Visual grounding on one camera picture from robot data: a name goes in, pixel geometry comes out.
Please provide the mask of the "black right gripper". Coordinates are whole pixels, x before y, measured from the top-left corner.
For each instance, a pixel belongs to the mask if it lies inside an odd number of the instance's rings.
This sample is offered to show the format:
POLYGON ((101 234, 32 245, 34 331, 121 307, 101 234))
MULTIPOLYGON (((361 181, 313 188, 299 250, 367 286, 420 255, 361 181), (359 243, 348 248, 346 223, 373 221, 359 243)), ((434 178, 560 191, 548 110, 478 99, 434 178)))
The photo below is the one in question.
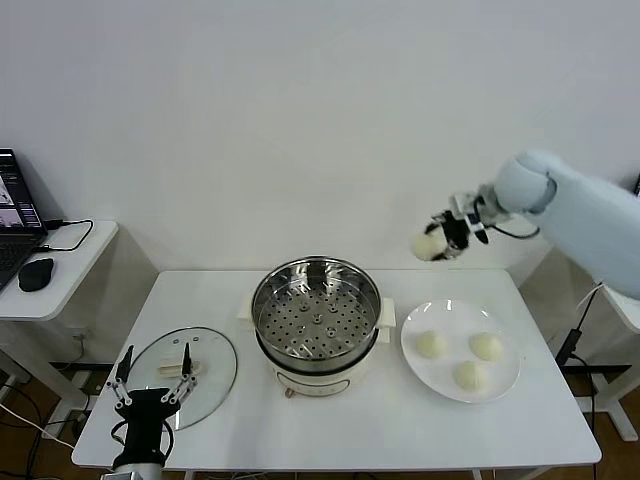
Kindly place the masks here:
POLYGON ((440 212, 424 228, 429 235, 438 228, 443 229, 446 245, 429 244, 425 250, 428 261, 449 261, 458 258, 469 247, 469 228, 464 220, 456 219, 450 212, 440 212))

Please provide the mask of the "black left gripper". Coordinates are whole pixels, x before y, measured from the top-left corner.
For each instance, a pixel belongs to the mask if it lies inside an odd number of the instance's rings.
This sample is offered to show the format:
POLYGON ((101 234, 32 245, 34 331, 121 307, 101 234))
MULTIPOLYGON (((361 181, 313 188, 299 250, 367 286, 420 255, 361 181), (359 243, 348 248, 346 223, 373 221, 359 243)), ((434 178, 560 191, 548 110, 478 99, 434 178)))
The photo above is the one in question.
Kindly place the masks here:
POLYGON ((116 399, 115 411, 127 426, 124 448, 116 460, 166 460, 174 446, 174 433, 167 419, 177 413, 194 390, 190 345, 184 347, 181 375, 172 388, 133 390, 128 392, 134 346, 130 345, 116 366, 115 375, 106 387, 116 399))

